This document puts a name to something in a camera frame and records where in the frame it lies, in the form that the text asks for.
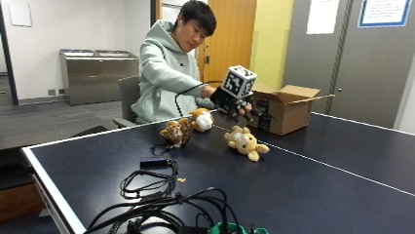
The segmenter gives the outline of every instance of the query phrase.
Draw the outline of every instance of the brown stuffed animal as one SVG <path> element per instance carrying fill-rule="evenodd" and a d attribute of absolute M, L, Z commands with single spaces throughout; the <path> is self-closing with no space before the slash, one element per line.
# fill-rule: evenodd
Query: brown stuffed animal
<path fill-rule="evenodd" d="M 228 146 L 235 148 L 240 154 L 244 154 L 252 162 L 259 160 L 258 153 L 270 151 L 267 145 L 256 143 L 256 138 L 248 129 L 239 126 L 232 126 L 232 132 L 224 133 L 224 140 L 228 142 Z"/>
<path fill-rule="evenodd" d="M 166 129 L 159 132 L 159 135 L 166 138 L 174 148 L 179 148 L 186 144 L 190 138 L 191 126 L 186 118 L 181 118 L 179 121 L 169 121 Z"/>
<path fill-rule="evenodd" d="M 213 116 L 207 109 L 198 108 L 189 112 L 191 115 L 191 127 L 199 132 L 205 133 L 206 130 L 211 129 L 213 126 Z"/>

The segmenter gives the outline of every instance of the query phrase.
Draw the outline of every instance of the cabinet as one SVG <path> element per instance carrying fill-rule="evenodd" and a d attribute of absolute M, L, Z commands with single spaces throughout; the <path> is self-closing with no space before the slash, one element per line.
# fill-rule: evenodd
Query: cabinet
<path fill-rule="evenodd" d="M 137 76 L 138 58 L 123 51 L 61 50 L 69 105 L 118 100 L 118 80 Z"/>

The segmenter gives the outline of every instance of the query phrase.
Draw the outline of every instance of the paper sign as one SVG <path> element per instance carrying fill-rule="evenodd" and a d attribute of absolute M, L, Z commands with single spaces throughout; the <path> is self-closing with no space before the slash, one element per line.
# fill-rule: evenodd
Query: paper sign
<path fill-rule="evenodd" d="M 404 26 L 411 0 L 364 0 L 359 27 Z"/>
<path fill-rule="evenodd" d="M 13 26 L 30 27 L 29 5 L 9 2 L 10 23 Z"/>
<path fill-rule="evenodd" d="M 339 0 L 311 0 L 307 34 L 335 32 Z"/>

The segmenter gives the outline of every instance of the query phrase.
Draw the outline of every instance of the power adapter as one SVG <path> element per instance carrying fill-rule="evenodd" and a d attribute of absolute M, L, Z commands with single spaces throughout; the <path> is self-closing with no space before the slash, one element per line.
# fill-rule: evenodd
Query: power adapter
<path fill-rule="evenodd" d="M 139 159 L 139 167 L 143 168 L 167 168 L 169 166 L 169 159 L 159 158 L 159 157 L 147 157 Z"/>

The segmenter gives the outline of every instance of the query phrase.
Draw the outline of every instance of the cube with markers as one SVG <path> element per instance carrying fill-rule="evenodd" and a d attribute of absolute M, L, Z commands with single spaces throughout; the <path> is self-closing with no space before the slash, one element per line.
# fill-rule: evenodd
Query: cube with markers
<path fill-rule="evenodd" d="M 222 89 L 236 99 L 251 95 L 251 87 L 256 80 L 256 74 L 240 65 L 231 66 L 224 77 Z"/>

